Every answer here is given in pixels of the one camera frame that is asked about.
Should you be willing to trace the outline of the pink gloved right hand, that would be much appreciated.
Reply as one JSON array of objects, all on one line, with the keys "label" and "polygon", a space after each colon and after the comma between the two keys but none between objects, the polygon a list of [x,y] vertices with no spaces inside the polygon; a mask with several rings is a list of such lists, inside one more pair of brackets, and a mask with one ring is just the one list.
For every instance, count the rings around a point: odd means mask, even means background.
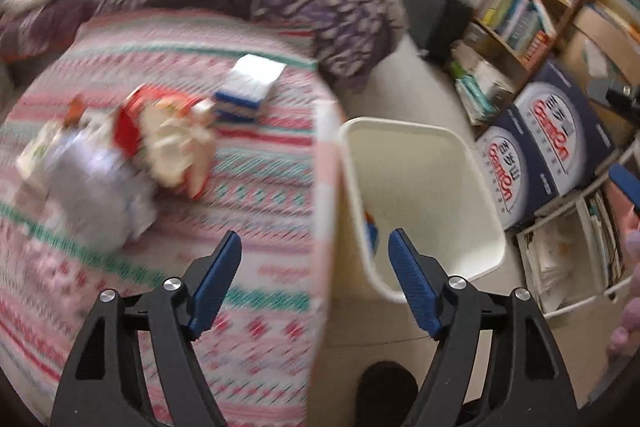
[{"label": "pink gloved right hand", "polygon": [[634,262],[632,271],[628,299],[620,314],[620,323],[612,332],[606,353],[608,358],[613,360],[629,349],[632,338],[639,335],[639,216],[636,208],[632,207],[620,226],[622,233],[623,248],[630,260]]}]

